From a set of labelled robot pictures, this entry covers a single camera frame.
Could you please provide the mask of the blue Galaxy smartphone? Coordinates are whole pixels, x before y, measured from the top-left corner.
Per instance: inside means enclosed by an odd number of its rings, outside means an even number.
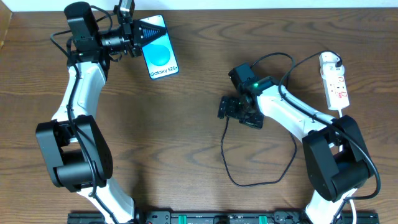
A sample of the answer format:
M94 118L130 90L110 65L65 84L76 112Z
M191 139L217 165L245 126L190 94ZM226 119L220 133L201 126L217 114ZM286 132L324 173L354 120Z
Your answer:
M176 56L162 15L141 19L142 22L165 28L165 35L142 48L151 79L159 79L179 72Z

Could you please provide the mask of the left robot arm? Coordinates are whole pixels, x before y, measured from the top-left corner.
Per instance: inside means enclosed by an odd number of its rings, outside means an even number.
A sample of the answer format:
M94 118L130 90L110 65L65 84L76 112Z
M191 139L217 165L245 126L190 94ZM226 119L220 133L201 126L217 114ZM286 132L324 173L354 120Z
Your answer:
M52 119L38 124L35 135L52 183L87 198L106 223L144 223L145 219L113 178L111 151L95 121L111 62L123 55L138 57L166 28L133 19L133 1L120 1L104 18L118 22L100 30L95 6L68 5L69 39L61 51L67 58L69 81Z

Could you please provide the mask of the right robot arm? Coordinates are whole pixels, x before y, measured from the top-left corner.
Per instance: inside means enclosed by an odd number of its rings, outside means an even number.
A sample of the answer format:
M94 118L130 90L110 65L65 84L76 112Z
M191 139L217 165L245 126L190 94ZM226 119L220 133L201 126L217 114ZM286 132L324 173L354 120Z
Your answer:
M310 223L336 223L345 204L371 177L380 176L371 160L357 122L350 116L334 118L300 101L273 77L259 78L244 63L228 73L239 96L224 96L220 119L234 118L261 129L265 117L282 125L300 140L308 178L314 188L305 216Z

